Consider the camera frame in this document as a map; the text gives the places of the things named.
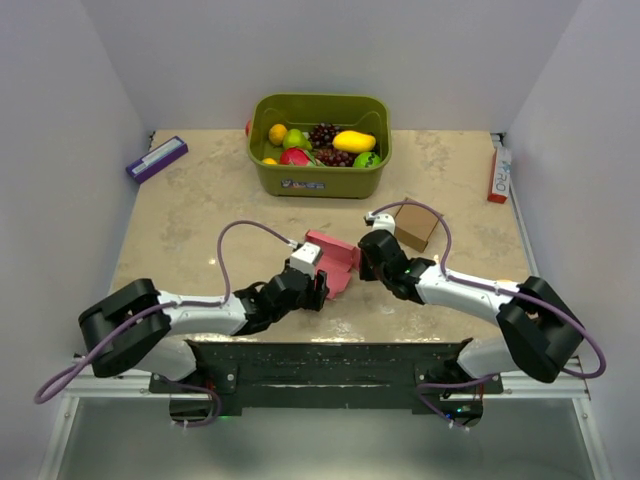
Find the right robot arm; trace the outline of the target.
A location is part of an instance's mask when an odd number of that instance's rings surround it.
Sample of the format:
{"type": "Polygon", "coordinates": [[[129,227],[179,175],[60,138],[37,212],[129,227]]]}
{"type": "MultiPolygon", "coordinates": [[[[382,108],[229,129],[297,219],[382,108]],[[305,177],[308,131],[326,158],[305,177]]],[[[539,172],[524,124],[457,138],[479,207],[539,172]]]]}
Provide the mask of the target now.
{"type": "Polygon", "coordinates": [[[447,307],[499,328],[493,338],[464,340],[454,354],[428,370],[428,383],[466,393],[481,379],[516,370],[551,383],[584,339],[576,329],[579,321],[569,324],[561,317],[575,315],[539,277],[491,283],[443,273],[434,260],[407,257],[395,236],[382,229],[367,233],[358,247],[362,280],[381,282],[400,300],[447,307]]]}

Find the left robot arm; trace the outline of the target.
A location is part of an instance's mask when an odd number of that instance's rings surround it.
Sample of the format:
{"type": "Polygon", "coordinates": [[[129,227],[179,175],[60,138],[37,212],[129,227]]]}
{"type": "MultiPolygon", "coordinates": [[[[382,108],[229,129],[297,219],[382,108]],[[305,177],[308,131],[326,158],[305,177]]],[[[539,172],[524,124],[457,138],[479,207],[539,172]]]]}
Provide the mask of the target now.
{"type": "Polygon", "coordinates": [[[329,294],[327,273],[308,275],[286,266],[268,282],[223,297],[171,294],[137,279],[79,317],[89,363],[97,378],[137,369],[173,381],[185,392],[200,390],[207,368],[186,341],[189,334],[248,336],[267,330],[287,314],[319,311],[329,294]]]}

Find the pink paper box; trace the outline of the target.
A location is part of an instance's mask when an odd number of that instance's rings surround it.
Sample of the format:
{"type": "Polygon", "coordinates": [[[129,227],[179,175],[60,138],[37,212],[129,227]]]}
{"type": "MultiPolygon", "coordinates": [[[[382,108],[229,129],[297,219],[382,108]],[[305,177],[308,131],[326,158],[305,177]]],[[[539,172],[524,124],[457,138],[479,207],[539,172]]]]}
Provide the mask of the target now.
{"type": "Polygon", "coordinates": [[[334,300],[348,287],[352,271],[359,270],[360,250],[355,245],[316,230],[308,230],[305,240],[322,251],[316,270],[327,274],[328,299],[334,300]]]}

